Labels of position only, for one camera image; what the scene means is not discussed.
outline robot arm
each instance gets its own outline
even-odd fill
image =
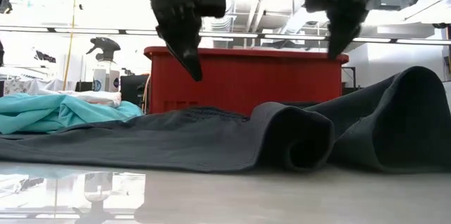
[[[202,17],[221,18],[226,13],[226,0],[150,0],[159,26],[156,31],[169,51],[191,74],[202,80],[197,47]]]
[[[369,0],[305,0],[308,12],[325,11],[329,19],[328,57],[335,59],[358,37]]]
[[[202,80],[197,47],[202,17],[221,18],[226,0],[150,0],[160,38],[196,81]],[[359,35],[369,0],[305,0],[308,12],[325,11],[329,18],[328,57],[335,59]],[[0,66],[3,47],[0,42]]]

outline spray bottle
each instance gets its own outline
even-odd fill
[[[119,77],[121,68],[113,61],[114,52],[120,51],[121,47],[115,41],[105,38],[91,38],[94,46],[87,52],[90,54],[100,48],[103,53],[97,54],[97,65],[94,67],[94,79],[92,91],[117,92],[119,91]]]

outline ceiling light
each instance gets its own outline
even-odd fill
[[[158,35],[155,30],[126,30],[130,35]]]
[[[45,27],[0,27],[0,31],[47,32]]]
[[[134,220],[134,215],[128,214],[128,215],[117,215],[114,217],[116,220]]]
[[[62,218],[62,219],[78,219],[76,214],[57,213],[57,214],[38,214],[35,218]]]
[[[451,40],[398,39],[397,44],[451,45]]]
[[[95,33],[95,34],[118,34],[119,32],[117,30],[92,30],[92,29],[80,29],[80,28],[55,28],[55,31],[57,32],[67,32],[71,33],[72,31],[74,33]]]
[[[266,34],[264,38],[267,39],[291,39],[291,40],[325,40],[326,37],[320,36],[311,36],[311,35],[275,35],[275,34]]]
[[[371,42],[371,43],[388,43],[390,38],[370,38],[370,37],[356,37],[353,42]]]
[[[233,41],[233,38],[214,37],[213,41],[231,42],[231,41]]]
[[[201,37],[237,37],[237,38],[257,38],[258,34],[252,33],[230,33],[230,32],[200,32]]]

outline yellow pole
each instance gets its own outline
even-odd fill
[[[71,55],[71,51],[72,51],[72,41],[73,41],[73,29],[75,27],[75,8],[76,8],[76,6],[77,6],[77,0],[73,0],[72,28],[71,28],[71,31],[70,31],[68,60],[66,61],[66,68],[64,70],[63,90],[66,90],[66,85],[67,85],[67,82],[68,82],[69,63],[70,63],[70,55]]]

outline folded cloth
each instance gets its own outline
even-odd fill
[[[62,94],[17,93],[0,98],[0,133],[53,132],[83,123],[125,121],[140,115],[141,109],[127,101],[111,108]]]
[[[77,82],[67,82],[66,89],[75,90]],[[47,89],[51,91],[57,91],[63,89],[63,80],[21,80],[13,79],[4,82],[4,95],[26,93],[26,94],[37,94],[39,89]]]
[[[442,82],[413,67],[306,108],[261,104],[250,118],[189,108],[51,135],[0,135],[0,159],[197,172],[258,164],[305,171],[331,161],[389,173],[436,172],[451,170],[450,126]]]
[[[51,91],[47,89],[40,89],[37,92],[38,95],[49,95],[49,94],[66,94],[72,97],[76,97],[80,100],[86,101],[90,104],[102,104],[110,106],[113,108],[119,107],[121,104],[121,93],[120,92],[105,92],[105,91]]]

